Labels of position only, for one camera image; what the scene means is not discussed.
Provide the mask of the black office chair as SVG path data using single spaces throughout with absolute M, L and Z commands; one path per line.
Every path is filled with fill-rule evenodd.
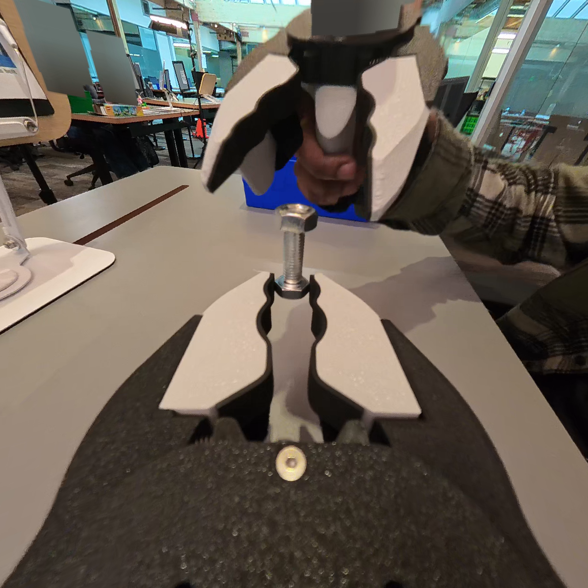
M 73 121 L 63 140 L 71 151 L 88 155 L 102 185 L 112 183 L 112 175 L 127 178 L 158 164 L 147 156 L 142 138 L 133 138 L 123 125 Z

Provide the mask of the silver bolt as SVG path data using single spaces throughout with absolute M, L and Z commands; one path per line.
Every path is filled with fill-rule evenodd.
M 288 203 L 276 208 L 283 234 L 283 276 L 287 282 L 302 280 L 305 236 L 318 225 L 318 214 L 311 206 Z

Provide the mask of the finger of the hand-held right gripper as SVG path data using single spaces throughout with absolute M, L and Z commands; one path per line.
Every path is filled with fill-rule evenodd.
M 385 216 L 401 194 L 429 119 L 415 56 L 395 56 L 365 70 L 359 89 L 371 109 L 370 143 L 357 213 L 369 222 Z
M 203 157 L 201 177 L 208 192 L 216 192 L 235 172 L 256 195 L 269 189 L 302 144 L 302 94 L 299 68 L 283 55 L 266 55 L 232 87 Z

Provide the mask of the silver hex nut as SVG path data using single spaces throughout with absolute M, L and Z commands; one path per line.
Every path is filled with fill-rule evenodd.
M 310 282 L 305 277 L 296 283 L 287 282 L 285 276 L 274 281 L 275 292 L 281 298 L 296 300 L 304 298 L 310 290 Z

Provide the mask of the wooden office desk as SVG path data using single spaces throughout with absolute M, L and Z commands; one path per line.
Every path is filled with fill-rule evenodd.
M 205 101 L 199 106 L 194 101 L 165 101 L 146 99 L 140 104 L 143 117 L 109 117 L 94 114 L 71 114 L 71 122 L 88 121 L 91 123 L 110 123 L 123 125 L 129 129 L 133 138 L 163 134 L 171 166 L 188 167 L 188 157 L 183 139 L 183 130 L 190 132 L 195 128 L 195 119 L 203 119 L 203 111 L 216 111 L 221 103 Z

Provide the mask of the blue plastic bin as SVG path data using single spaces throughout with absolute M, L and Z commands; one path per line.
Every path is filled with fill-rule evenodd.
M 281 170 L 276 171 L 272 184 L 268 190 L 261 195 L 255 194 L 245 177 L 242 176 L 246 205 L 250 208 L 274 210 L 283 204 L 299 203 L 313 206 L 319 217 L 367 223 L 365 219 L 356 214 L 353 205 L 350 205 L 347 210 L 336 212 L 333 210 L 318 208 L 316 205 L 309 202 L 298 188 L 295 176 L 296 160 L 297 158 L 295 156 L 290 158 L 289 162 Z

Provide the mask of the person's right forearm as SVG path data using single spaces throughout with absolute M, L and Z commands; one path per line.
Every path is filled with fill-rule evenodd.
M 587 166 L 491 157 L 433 110 L 407 181 L 379 222 L 429 236 L 454 232 L 504 265 L 565 272 L 587 262 Z

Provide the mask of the person's dark trousers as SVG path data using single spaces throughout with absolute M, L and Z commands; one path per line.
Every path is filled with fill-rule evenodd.
M 532 374 L 532 378 L 587 460 L 587 373 Z

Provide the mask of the person's right hand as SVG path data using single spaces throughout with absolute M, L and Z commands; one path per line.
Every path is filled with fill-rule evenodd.
M 300 99 L 298 116 L 303 141 L 296 153 L 295 176 L 301 193 L 322 208 L 355 195 L 364 182 L 364 167 L 350 155 L 323 151 L 316 137 L 315 105 L 306 92 Z

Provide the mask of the person's plaid shirt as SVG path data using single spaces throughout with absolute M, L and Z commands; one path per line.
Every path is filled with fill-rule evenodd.
M 586 374 L 587 261 L 512 308 L 497 326 L 530 374 Z

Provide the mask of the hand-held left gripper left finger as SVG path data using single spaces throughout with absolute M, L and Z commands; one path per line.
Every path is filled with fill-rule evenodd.
M 266 440 L 274 383 L 268 339 L 274 279 L 259 272 L 204 311 L 160 410 L 210 424 L 231 418 L 248 440 Z

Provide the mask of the clear tablet stand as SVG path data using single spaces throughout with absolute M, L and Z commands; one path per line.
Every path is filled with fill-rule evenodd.
M 26 241 L 18 227 L 11 200 L 1 181 L 1 246 L 8 255 L 1 258 L 1 300 L 23 290 L 32 279 L 32 272 L 25 266 L 30 258 Z

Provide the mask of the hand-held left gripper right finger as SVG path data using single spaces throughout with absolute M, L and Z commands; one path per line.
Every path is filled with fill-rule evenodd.
M 417 423 L 422 408 L 386 329 L 362 298 L 323 273 L 311 276 L 307 397 L 325 443 L 347 425 L 383 442 L 389 423 Z

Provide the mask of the white base pad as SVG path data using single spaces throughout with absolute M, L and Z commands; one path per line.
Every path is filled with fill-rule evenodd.
M 89 281 L 115 255 L 49 238 L 26 239 L 29 255 L 1 246 L 1 333 Z

